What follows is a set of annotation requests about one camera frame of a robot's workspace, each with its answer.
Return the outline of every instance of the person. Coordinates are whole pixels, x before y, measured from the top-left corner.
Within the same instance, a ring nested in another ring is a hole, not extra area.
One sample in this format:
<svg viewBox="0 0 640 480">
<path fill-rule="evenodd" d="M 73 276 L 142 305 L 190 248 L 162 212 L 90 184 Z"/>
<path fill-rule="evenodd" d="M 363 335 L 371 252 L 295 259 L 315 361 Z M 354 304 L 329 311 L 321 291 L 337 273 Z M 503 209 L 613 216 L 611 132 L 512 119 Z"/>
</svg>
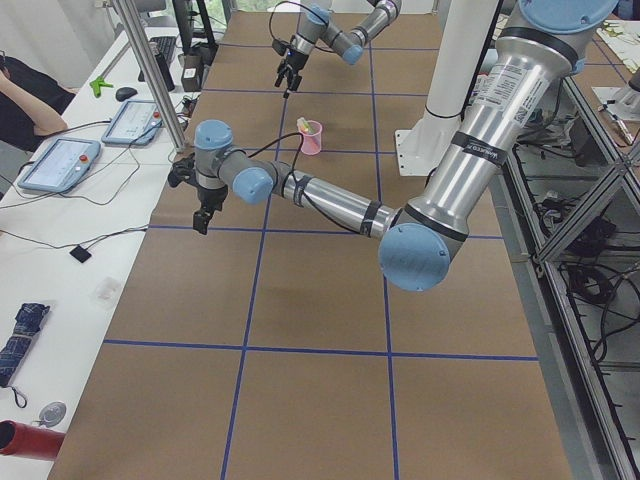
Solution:
<svg viewBox="0 0 640 480">
<path fill-rule="evenodd" d="M 75 94 L 0 51 L 0 140 L 29 152 L 67 129 L 61 114 Z"/>
</svg>

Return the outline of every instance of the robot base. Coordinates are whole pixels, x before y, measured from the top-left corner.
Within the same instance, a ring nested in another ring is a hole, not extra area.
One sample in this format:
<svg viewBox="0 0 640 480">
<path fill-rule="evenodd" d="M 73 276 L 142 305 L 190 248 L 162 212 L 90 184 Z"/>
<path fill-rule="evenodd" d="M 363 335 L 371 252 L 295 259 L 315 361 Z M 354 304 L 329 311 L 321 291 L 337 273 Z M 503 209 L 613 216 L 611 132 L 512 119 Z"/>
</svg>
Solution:
<svg viewBox="0 0 640 480">
<path fill-rule="evenodd" d="M 438 119 L 437 124 L 433 120 L 436 120 L 435 117 L 427 114 L 412 130 L 396 130 L 396 153 L 401 176 L 429 175 L 440 163 L 453 133 L 460 126 L 457 118 Z"/>
</svg>

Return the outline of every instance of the white desk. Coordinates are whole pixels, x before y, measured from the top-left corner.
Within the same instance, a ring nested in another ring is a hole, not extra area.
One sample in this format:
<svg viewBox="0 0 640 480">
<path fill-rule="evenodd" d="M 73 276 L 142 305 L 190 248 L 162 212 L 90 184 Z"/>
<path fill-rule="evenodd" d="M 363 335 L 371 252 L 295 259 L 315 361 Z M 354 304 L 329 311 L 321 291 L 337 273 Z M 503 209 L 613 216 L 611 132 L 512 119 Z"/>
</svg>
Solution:
<svg viewBox="0 0 640 480">
<path fill-rule="evenodd" d="M 147 33 L 149 37 L 172 35 L 175 29 L 150 28 Z M 124 34 L 116 40 L 65 111 L 64 118 L 70 127 L 111 118 L 120 105 L 114 98 L 118 87 L 133 86 L 139 92 L 134 98 L 152 99 L 147 84 L 137 81 L 139 67 L 131 48 L 106 76 L 105 80 L 114 88 L 103 88 L 101 98 L 95 98 L 89 87 L 89 82 L 104 70 L 125 41 Z M 184 96 L 178 53 L 180 49 L 176 47 L 171 64 L 176 89 L 170 95 L 176 106 Z M 106 124 L 92 126 L 67 135 L 99 140 L 106 127 Z M 50 141 L 44 142 L 33 158 L 37 158 Z M 166 181 L 174 147 L 166 129 L 161 129 L 149 146 L 132 149 L 114 160 L 123 150 L 103 146 L 92 171 L 113 163 L 69 192 L 104 202 L 136 168 L 137 159 L 139 170 L 108 205 L 97 206 L 83 199 L 53 196 L 15 208 L 1 208 L 0 229 L 62 245 L 145 225 Z M 10 189 L 0 207 L 23 202 L 25 200 Z M 92 258 L 81 264 L 69 255 L 71 248 L 54 250 L 0 234 L 2 346 L 13 331 L 14 317 L 22 303 L 51 305 L 42 331 L 11 380 L 11 384 L 28 397 L 28 406 L 18 408 L 13 392 L 2 389 L 2 419 L 30 423 L 38 418 L 45 405 L 62 401 L 67 405 L 67 415 L 54 429 L 67 430 L 143 235 L 135 232 L 106 239 L 92 248 Z M 119 286 L 109 301 L 97 299 L 96 289 L 105 281 Z M 0 457 L 3 480 L 44 479 L 52 465 L 47 461 Z"/>
</svg>

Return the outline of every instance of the computer mouse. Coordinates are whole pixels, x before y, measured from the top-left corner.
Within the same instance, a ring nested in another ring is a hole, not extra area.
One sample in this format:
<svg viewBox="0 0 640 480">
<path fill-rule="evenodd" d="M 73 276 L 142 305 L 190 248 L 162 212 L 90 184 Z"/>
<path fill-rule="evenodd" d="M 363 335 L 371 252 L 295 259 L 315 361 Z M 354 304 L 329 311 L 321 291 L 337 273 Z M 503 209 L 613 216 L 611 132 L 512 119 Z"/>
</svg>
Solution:
<svg viewBox="0 0 640 480">
<path fill-rule="evenodd" d="M 116 90 L 116 100 L 124 102 L 127 98 L 137 95 L 138 91 L 133 87 L 121 87 Z"/>
</svg>

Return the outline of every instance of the sticker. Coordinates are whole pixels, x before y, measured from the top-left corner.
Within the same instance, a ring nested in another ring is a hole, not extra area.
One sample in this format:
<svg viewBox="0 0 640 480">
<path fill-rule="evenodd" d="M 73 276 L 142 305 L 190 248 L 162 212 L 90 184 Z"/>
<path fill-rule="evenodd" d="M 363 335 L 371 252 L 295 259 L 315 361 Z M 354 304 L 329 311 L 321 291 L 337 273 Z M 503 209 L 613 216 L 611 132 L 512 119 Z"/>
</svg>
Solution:
<svg viewBox="0 0 640 480">
<path fill-rule="evenodd" d="M 504 162 L 507 161 L 507 152 L 505 152 L 504 150 L 498 147 L 494 147 L 493 145 L 489 145 L 487 142 L 483 142 L 478 138 L 472 137 L 471 135 L 467 135 L 466 133 L 462 133 L 460 131 L 456 132 L 453 135 L 451 143 L 462 148 L 462 151 L 464 153 L 468 153 L 469 155 L 473 155 L 475 157 L 484 158 L 485 160 L 499 167 L 504 165 Z"/>
<path fill-rule="evenodd" d="M 511 103 L 513 95 L 518 90 L 526 74 L 527 70 L 524 68 L 495 64 L 480 88 L 475 103 L 504 111 Z"/>
<path fill-rule="evenodd" d="M 505 117 L 524 127 L 548 86 L 549 81 L 540 77 L 537 70 L 496 64 L 481 86 L 474 104 L 505 112 Z"/>
<path fill-rule="evenodd" d="M 549 81 L 546 78 L 538 78 L 536 80 L 533 88 L 529 91 L 529 95 L 524 99 L 522 105 L 518 107 L 513 118 L 513 121 L 520 125 L 520 127 L 524 127 L 524 125 L 529 121 L 529 117 L 531 117 L 533 110 L 544 95 L 544 92 L 547 91 L 548 86 Z"/>
</svg>

